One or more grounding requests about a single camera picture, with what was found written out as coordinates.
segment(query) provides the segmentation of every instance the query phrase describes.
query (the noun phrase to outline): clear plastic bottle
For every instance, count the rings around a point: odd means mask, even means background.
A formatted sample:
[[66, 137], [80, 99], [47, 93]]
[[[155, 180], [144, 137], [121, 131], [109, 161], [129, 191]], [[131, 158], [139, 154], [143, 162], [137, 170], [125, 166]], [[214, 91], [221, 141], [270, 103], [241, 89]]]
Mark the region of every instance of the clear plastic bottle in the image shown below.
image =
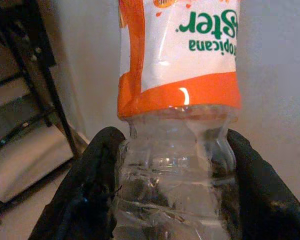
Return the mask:
[[127, 119], [119, 151], [115, 240], [240, 240], [234, 108], [175, 107]]

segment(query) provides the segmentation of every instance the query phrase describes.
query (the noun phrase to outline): floor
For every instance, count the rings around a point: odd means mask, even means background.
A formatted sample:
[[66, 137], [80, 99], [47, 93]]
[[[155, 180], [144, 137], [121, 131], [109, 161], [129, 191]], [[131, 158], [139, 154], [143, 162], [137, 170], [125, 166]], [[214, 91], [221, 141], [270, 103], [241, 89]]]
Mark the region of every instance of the floor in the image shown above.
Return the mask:
[[26, 240], [67, 172], [0, 217], [0, 240]]

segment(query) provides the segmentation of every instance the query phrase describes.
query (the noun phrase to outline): white wall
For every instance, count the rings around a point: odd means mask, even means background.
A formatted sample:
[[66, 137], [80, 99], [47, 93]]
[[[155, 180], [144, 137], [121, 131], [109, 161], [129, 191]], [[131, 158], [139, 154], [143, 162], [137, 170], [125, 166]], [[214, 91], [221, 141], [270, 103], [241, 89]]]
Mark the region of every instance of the white wall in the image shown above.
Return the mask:
[[[40, 0], [67, 116], [88, 139], [117, 119], [117, 0]], [[242, 1], [238, 78], [244, 134], [300, 200], [300, 0]]]

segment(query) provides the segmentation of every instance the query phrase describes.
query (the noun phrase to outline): orange bottle label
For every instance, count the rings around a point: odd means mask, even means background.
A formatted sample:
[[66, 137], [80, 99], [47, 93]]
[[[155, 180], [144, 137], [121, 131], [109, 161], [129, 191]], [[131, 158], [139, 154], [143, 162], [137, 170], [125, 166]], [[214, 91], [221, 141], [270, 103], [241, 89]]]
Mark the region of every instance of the orange bottle label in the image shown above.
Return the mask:
[[241, 106], [240, 0], [119, 0], [118, 116], [188, 105]]

